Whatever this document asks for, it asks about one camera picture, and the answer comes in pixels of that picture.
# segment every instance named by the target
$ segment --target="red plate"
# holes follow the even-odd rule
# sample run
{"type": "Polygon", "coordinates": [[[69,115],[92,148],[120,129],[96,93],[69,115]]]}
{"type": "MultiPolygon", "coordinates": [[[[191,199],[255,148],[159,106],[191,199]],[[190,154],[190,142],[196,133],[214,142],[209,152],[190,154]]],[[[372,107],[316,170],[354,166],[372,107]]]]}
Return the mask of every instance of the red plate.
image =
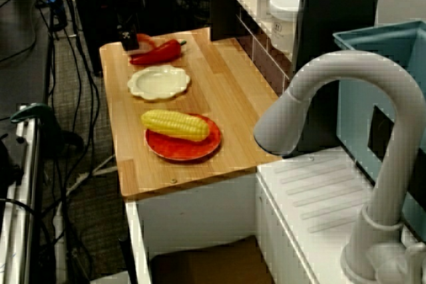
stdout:
{"type": "Polygon", "coordinates": [[[145,140],[149,148],[158,156],[175,161],[189,161],[207,156],[220,144],[220,130],[211,119],[199,114],[191,114],[207,122],[210,134],[203,141],[194,142],[172,138],[146,130],[145,140]]]}

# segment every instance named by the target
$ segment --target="faucet spout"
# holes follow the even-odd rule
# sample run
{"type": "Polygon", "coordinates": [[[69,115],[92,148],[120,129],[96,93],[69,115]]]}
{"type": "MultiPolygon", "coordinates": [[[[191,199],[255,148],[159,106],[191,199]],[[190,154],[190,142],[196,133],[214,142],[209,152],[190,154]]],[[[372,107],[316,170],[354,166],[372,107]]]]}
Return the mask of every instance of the faucet spout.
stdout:
{"type": "Polygon", "coordinates": [[[369,283],[375,270],[365,257],[368,249],[384,241],[399,241],[401,210],[426,127],[426,102],[415,80],[399,65],[375,53],[338,51],[322,55],[295,75],[290,87],[259,119],[254,138],[266,151],[289,154],[300,138],[314,94],[323,85],[345,78],[375,85],[395,109],[395,125],[373,194],[343,253],[354,277],[369,283]]]}

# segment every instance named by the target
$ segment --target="container lid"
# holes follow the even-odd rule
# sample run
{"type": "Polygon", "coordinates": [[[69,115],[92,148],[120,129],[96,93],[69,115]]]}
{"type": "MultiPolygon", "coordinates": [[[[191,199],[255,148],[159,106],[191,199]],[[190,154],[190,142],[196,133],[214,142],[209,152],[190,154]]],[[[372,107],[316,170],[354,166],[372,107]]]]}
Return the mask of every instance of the container lid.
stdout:
{"type": "Polygon", "coordinates": [[[271,15],[283,21],[295,22],[298,18],[300,0],[270,0],[271,15]]]}

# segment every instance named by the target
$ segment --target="faucet handle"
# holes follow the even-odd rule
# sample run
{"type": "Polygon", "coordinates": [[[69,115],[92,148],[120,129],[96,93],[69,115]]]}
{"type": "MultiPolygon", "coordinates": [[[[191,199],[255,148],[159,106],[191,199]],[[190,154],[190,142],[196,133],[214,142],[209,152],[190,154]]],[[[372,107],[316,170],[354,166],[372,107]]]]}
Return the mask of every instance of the faucet handle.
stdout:
{"type": "Polygon", "coordinates": [[[411,245],[405,250],[407,273],[405,284],[421,284],[422,263],[426,257],[426,245],[423,242],[411,245]]]}

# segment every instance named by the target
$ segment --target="corn cob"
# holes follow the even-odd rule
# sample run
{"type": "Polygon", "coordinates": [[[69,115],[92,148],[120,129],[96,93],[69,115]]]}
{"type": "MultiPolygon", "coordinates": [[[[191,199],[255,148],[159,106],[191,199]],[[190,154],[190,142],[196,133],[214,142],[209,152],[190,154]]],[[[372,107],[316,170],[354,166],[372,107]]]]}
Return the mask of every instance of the corn cob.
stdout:
{"type": "Polygon", "coordinates": [[[202,141],[209,134],[206,121],[177,111],[150,110],[140,119],[147,129],[173,138],[202,141]]]}

